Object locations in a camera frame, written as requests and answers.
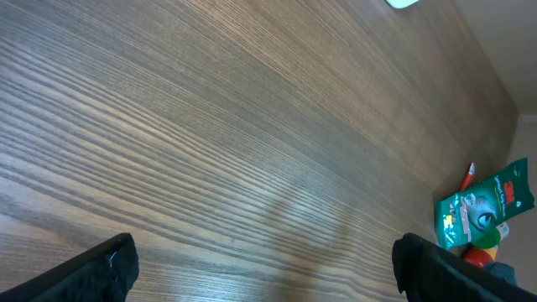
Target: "red object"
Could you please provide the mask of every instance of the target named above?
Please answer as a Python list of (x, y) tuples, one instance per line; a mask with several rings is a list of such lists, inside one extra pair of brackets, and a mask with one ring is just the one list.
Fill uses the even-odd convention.
[(466, 262), (469, 262), (478, 268), (484, 268), (487, 263), (494, 262), (493, 257), (483, 251), (481, 248), (472, 247), (470, 250), (464, 255), (464, 260)]
[(462, 180), (461, 188), (459, 189), (459, 192), (462, 192), (472, 184), (473, 181), (473, 175), (476, 173), (476, 164), (470, 163), (470, 167), (468, 167), (468, 171), (466, 175), (464, 175), (464, 179)]

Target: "wall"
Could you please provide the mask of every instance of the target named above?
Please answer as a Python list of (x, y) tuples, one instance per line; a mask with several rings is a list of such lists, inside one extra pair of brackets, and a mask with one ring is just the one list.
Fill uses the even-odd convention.
[[(537, 114), (520, 115), (508, 162), (528, 157), (529, 186), (537, 195)], [(514, 267), (519, 286), (537, 294), (537, 209), (508, 221), (511, 232), (498, 248), (497, 260)]]
[(521, 113), (537, 113), (537, 1), (455, 0)]

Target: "wooden tabletop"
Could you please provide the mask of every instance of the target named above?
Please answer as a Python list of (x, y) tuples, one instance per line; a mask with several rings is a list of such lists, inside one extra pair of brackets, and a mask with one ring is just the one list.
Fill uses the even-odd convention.
[(129, 301), (404, 300), (517, 111), (451, 1), (0, 1), (0, 290), (119, 232)]

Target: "green bag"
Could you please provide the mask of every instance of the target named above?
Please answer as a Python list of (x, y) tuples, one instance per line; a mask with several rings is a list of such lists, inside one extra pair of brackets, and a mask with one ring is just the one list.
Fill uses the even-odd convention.
[(495, 226), (534, 207), (528, 159), (436, 203), (436, 231), (444, 249), (477, 241)]

